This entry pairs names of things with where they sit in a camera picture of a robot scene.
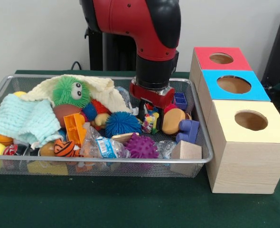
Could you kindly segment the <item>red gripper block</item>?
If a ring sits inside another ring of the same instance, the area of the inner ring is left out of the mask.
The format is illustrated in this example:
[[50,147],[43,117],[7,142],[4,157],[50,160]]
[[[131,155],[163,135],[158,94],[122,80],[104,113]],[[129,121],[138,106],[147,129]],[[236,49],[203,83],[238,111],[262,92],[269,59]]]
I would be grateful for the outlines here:
[[175,89],[167,86],[163,90],[148,90],[136,83],[130,83],[129,91],[133,97],[140,99],[138,119],[145,116],[145,103],[148,102],[157,108],[157,130],[162,130],[164,120],[164,108],[169,106],[174,98]]

